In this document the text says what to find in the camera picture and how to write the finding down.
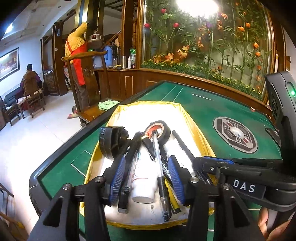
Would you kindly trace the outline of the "person's right hand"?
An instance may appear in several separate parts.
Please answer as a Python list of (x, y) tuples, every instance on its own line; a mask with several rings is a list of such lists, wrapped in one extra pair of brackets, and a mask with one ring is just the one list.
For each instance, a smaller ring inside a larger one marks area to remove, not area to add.
[(270, 240), (277, 240), (280, 235), (285, 231), (287, 226), (290, 223), (290, 220), (286, 221), (285, 223), (281, 224), (280, 226), (276, 227), (274, 230), (271, 232), (267, 231), (267, 220), (268, 220), (268, 210), (265, 207), (262, 207), (259, 212), (258, 216), (258, 227), (260, 231), (262, 232), (265, 240), (270, 241)]

